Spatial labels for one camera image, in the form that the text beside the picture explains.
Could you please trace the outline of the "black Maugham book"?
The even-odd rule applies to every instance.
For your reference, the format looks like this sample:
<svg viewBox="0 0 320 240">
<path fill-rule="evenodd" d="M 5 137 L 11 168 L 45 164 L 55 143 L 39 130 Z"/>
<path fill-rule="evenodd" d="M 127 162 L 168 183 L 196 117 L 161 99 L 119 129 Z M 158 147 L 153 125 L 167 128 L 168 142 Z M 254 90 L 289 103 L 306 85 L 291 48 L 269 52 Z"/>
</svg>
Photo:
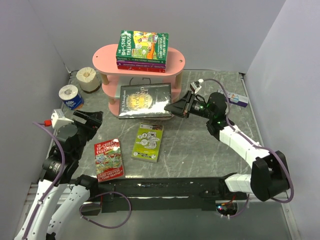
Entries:
<svg viewBox="0 0 320 240">
<path fill-rule="evenodd" d="M 171 84 L 139 84 L 120 87 L 119 119 L 170 118 L 165 110 L 172 103 Z"/>
</svg>

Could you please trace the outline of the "grey Great Gatsby book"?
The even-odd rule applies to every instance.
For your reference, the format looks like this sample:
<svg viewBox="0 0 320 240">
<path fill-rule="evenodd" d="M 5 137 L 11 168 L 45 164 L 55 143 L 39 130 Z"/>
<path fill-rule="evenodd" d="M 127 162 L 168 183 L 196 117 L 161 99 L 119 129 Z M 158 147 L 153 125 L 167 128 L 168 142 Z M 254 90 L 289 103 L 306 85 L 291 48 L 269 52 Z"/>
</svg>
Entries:
<svg viewBox="0 0 320 240">
<path fill-rule="evenodd" d="M 118 99 L 121 93 L 121 86 L 133 85 L 149 85 L 162 83 L 163 79 L 158 77 L 133 77 L 133 76 L 120 76 L 116 87 L 115 98 Z"/>
</svg>

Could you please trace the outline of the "red 156-storey treehouse book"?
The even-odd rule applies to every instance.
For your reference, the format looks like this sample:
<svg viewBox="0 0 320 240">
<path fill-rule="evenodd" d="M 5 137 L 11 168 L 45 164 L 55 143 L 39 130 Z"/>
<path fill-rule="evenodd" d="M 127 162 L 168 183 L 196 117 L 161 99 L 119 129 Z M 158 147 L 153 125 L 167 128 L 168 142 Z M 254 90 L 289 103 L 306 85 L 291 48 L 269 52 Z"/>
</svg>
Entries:
<svg viewBox="0 0 320 240">
<path fill-rule="evenodd" d="M 140 72 L 153 72 L 153 73 L 165 73 L 164 68 L 153 68 L 153 67 L 139 67 L 139 66 L 117 66 L 119 70 L 129 70 L 129 71 L 140 71 Z"/>
</svg>

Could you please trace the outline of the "purple 117-storey treehouse book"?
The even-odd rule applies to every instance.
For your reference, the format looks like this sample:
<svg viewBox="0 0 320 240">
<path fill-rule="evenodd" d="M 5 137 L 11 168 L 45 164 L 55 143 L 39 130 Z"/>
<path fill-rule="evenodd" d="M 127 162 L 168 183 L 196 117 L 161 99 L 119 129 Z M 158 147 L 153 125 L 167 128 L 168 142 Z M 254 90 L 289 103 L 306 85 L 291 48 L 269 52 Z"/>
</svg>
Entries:
<svg viewBox="0 0 320 240">
<path fill-rule="evenodd" d="M 143 68 L 166 69 L 166 65 L 165 64 L 157 64 L 157 63 L 117 60 L 116 64 L 117 64 L 117 66 L 126 66 L 126 67 L 143 67 Z"/>
</svg>

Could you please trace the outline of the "green 104-storey treehouse book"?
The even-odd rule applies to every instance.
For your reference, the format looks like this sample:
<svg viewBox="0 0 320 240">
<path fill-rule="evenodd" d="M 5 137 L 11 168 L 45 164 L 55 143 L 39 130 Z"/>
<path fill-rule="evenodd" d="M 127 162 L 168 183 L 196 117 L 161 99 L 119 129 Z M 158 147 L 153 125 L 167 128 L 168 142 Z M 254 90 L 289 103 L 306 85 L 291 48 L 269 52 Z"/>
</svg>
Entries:
<svg viewBox="0 0 320 240">
<path fill-rule="evenodd" d="M 167 63 L 169 34 L 122 30 L 115 57 L 118 61 Z"/>
</svg>

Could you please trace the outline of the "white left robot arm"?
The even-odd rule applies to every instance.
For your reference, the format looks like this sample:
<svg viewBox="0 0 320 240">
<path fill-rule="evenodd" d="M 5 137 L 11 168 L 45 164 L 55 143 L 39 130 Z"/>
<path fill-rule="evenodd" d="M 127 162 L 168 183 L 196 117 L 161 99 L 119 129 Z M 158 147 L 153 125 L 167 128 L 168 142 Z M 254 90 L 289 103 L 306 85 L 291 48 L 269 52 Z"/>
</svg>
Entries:
<svg viewBox="0 0 320 240">
<path fill-rule="evenodd" d="M 55 109 L 50 119 L 35 123 L 51 136 L 53 145 L 42 164 L 37 192 L 15 237 L 17 240 L 60 240 L 75 211 L 86 200 L 93 201 L 99 195 L 98 180 L 83 174 L 75 180 L 64 202 L 58 205 L 79 166 L 87 142 L 102 125 L 103 112 L 76 110 L 72 117 L 69 119 L 61 109 Z"/>
</svg>

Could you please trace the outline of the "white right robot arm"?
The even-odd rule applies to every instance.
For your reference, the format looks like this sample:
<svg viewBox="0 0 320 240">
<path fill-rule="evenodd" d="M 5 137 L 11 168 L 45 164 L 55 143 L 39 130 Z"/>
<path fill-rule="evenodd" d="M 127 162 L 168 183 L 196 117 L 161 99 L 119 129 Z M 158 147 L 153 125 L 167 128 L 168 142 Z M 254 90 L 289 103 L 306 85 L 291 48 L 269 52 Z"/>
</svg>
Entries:
<svg viewBox="0 0 320 240">
<path fill-rule="evenodd" d="M 253 194 L 265 202 L 289 190 L 292 183 L 285 155 L 280 151 L 272 154 L 246 136 L 227 117 L 227 107 L 225 96 L 219 92 L 212 93 L 207 101 L 201 101 L 189 90 L 164 109 L 180 118 L 196 115 L 207 119 L 210 135 L 234 150 L 250 167 L 250 174 L 230 173 L 219 180 L 218 193 L 223 199 L 228 200 L 241 192 Z"/>
</svg>

